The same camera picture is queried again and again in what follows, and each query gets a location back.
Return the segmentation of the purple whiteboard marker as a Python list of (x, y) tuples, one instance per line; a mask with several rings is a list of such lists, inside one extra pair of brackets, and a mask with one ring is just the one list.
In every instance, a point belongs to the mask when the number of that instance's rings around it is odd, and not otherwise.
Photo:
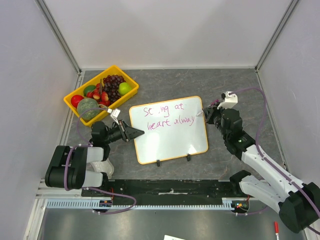
[[(216, 104), (216, 103), (219, 103), (219, 100), (218, 100), (218, 99), (216, 99), (215, 101), (213, 101), (213, 102), (212, 102), (211, 104), (209, 104), (208, 106), (213, 105), (213, 104)], [(204, 114), (204, 115), (208, 114), (209, 110), (204, 110), (204, 108), (202, 108), (201, 111), (196, 114), (197, 117), (199, 117), (201, 114)]]

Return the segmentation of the yellow-framed whiteboard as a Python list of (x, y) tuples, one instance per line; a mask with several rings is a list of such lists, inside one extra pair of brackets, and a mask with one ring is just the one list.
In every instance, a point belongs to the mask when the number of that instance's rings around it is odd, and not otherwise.
[(199, 96), (131, 107), (131, 126), (144, 131), (134, 139), (137, 161), (146, 165), (207, 152), (202, 107)]

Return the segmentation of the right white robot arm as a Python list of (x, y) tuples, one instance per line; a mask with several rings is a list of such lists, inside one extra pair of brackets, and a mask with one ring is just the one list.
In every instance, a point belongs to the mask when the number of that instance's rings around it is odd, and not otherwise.
[(243, 129), (239, 111), (215, 103), (202, 110), (205, 122), (220, 132), (226, 149), (264, 180), (242, 170), (230, 177), (229, 191), (235, 197), (254, 197), (274, 210), (293, 233), (311, 228), (320, 218), (320, 188), (294, 177), (271, 159)]

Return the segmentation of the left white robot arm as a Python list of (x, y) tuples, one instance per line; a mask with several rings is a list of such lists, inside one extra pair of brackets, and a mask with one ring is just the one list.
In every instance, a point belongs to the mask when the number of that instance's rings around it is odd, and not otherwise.
[(66, 191), (90, 188), (99, 197), (110, 191), (108, 174), (105, 170), (87, 170), (89, 163), (110, 163), (110, 144), (119, 140), (129, 142), (145, 132), (129, 126), (123, 120), (108, 127), (102, 121), (91, 126), (91, 139), (88, 145), (74, 147), (58, 145), (55, 148), (44, 182), (50, 188), (62, 188)]

